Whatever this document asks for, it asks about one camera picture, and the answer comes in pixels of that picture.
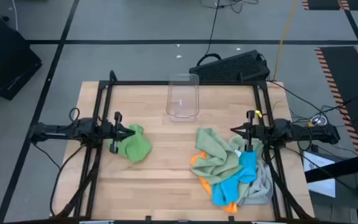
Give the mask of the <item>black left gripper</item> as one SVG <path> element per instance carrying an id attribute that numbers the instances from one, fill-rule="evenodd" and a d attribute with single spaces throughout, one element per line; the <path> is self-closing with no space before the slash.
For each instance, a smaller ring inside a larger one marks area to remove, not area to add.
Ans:
<path id="1" fill-rule="evenodd" d="M 113 154 L 117 154 L 117 132 L 118 132 L 118 124 L 121 123 L 122 121 L 122 114 L 120 114 L 120 112 L 115 112 L 114 113 L 114 121 L 115 123 L 112 124 L 111 122 L 109 122 L 107 119 L 103 119 L 101 122 L 101 139 L 111 139 L 112 143 L 109 147 L 109 151 Z M 135 131 L 130 129 L 130 128 L 126 128 L 123 125 L 120 125 L 120 132 L 126 133 L 126 134 L 121 134 L 120 135 L 120 140 L 125 140 L 128 137 L 131 137 L 134 135 Z"/>

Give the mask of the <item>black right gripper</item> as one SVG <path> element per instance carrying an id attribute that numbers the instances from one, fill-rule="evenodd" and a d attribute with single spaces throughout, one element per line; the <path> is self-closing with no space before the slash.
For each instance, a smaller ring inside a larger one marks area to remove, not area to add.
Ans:
<path id="1" fill-rule="evenodd" d="M 253 151 L 253 146 L 252 146 L 252 139 L 253 138 L 256 138 L 256 139 L 260 140 L 265 147 L 270 146 L 269 128 L 266 127 L 264 124 L 253 124 L 253 119 L 255 117 L 260 118 L 255 113 L 255 110 L 250 110 L 250 111 L 247 112 L 247 118 L 249 120 L 248 124 L 243 123 L 242 125 L 240 125 L 238 127 L 231 128 L 231 131 L 233 131 L 234 133 L 240 135 L 243 139 L 248 138 L 248 144 L 247 144 L 247 147 L 246 147 L 247 152 L 252 152 Z"/>

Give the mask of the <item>bright green microfiber towel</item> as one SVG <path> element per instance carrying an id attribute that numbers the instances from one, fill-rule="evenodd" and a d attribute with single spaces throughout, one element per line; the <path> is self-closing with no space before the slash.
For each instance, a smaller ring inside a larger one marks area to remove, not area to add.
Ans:
<path id="1" fill-rule="evenodd" d="M 144 128 L 138 124 L 130 124 L 129 128 L 135 131 L 123 141 L 117 142 L 118 154 L 130 160 L 132 164 L 144 160 L 152 150 L 152 145 L 144 138 Z"/>

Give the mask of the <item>blue microfiber towel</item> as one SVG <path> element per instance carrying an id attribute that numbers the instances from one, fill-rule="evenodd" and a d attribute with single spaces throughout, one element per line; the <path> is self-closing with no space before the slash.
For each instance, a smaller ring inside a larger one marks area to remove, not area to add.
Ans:
<path id="1" fill-rule="evenodd" d="M 257 178 L 256 163 L 256 152 L 242 152 L 239 156 L 240 170 L 228 179 L 212 185 L 212 203 L 225 207 L 236 202 L 240 198 L 239 184 L 249 184 Z"/>

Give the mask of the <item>clear plastic bin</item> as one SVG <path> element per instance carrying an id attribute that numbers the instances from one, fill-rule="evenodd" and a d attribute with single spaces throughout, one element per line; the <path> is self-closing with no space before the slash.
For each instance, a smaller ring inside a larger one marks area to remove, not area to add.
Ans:
<path id="1" fill-rule="evenodd" d="M 194 122 L 199 114 L 199 76 L 171 75 L 168 82 L 166 113 L 174 122 Z"/>

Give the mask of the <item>grey microfiber towel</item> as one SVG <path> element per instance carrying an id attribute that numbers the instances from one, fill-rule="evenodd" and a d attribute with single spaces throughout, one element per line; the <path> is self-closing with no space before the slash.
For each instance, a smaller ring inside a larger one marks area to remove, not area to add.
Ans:
<path id="1" fill-rule="evenodd" d="M 257 178 L 250 184 L 239 182 L 239 198 L 236 203 L 243 205 L 267 205 L 273 195 L 273 180 L 270 168 L 261 160 L 256 164 Z"/>

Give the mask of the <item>orange microfiber towel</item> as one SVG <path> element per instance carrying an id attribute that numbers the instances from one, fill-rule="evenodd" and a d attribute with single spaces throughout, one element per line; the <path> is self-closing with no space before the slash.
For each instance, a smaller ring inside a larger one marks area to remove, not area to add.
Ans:
<path id="1" fill-rule="evenodd" d="M 191 166 L 194 166 L 197 159 L 206 159 L 206 158 L 207 158 L 207 153 L 201 152 L 200 154 L 195 155 L 191 158 L 190 164 L 191 164 Z M 198 177 L 198 179 L 199 179 L 201 185 L 203 186 L 203 188 L 205 189 L 205 191 L 208 193 L 208 195 L 210 197 L 212 197 L 211 185 L 202 177 Z M 223 209 L 226 213 L 237 213 L 238 212 L 237 204 L 234 202 L 232 202 L 229 205 L 226 205 L 224 207 L 221 207 L 221 209 Z"/>

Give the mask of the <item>white printed sheet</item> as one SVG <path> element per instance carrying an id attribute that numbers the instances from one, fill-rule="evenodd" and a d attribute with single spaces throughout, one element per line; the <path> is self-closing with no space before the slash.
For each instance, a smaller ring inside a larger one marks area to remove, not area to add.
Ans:
<path id="1" fill-rule="evenodd" d="M 336 197 L 336 181 L 335 179 L 321 179 L 319 177 L 327 177 L 326 173 L 321 170 L 328 165 L 332 165 L 333 160 L 321 157 L 310 152 L 303 153 L 303 169 L 308 181 L 308 189 L 314 193 L 327 197 Z"/>

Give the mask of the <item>black beam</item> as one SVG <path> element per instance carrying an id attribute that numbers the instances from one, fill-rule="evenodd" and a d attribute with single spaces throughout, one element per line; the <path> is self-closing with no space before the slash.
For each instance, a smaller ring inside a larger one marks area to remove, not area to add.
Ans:
<path id="1" fill-rule="evenodd" d="M 353 157 L 345 161 L 340 161 L 332 165 L 328 165 L 324 168 L 321 168 L 321 170 L 327 175 L 327 177 L 322 177 L 319 175 L 319 177 L 323 180 L 335 179 L 337 177 L 349 174 L 356 174 L 358 173 L 358 157 Z"/>

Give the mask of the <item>black hazard-striped floor mat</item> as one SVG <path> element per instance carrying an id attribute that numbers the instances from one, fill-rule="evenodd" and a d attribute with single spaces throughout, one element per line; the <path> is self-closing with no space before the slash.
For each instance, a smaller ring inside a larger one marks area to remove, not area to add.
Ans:
<path id="1" fill-rule="evenodd" d="M 358 11 L 358 0 L 302 0 L 302 5 L 305 10 Z"/>
<path id="2" fill-rule="evenodd" d="M 314 51 L 358 153 L 358 49 L 352 46 L 317 47 Z"/>

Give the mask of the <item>large black case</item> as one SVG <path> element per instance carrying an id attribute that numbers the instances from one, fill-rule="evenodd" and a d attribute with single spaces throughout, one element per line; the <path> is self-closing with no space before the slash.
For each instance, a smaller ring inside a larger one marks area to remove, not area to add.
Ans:
<path id="1" fill-rule="evenodd" d="M 12 100 L 41 66 L 23 36 L 0 20 L 0 97 Z"/>

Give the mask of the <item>black aluminium table frame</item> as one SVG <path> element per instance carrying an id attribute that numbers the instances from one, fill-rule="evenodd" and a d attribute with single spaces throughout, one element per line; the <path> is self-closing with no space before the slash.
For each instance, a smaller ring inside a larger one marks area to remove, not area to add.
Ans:
<path id="1" fill-rule="evenodd" d="M 96 180 L 85 191 L 76 215 L 92 219 L 189 221 L 273 221 L 294 217 L 288 200 L 277 193 L 267 205 L 241 207 L 235 215 L 214 206 L 190 161 L 198 154 L 196 132 L 200 127 L 215 129 L 224 139 L 231 128 L 246 120 L 248 110 L 260 109 L 264 120 L 289 118 L 288 103 L 281 83 L 233 85 L 215 83 L 199 87 L 200 110 L 193 122 L 174 122 L 166 113 L 168 83 L 164 81 L 118 81 L 112 89 L 108 118 L 119 111 L 125 125 L 136 123 L 152 145 L 144 161 L 131 164 L 101 149 L 81 149 L 70 141 L 64 168 L 52 207 L 61 212 L 78 188 L 84 167 L 95 154 L 101 156 Z"/>

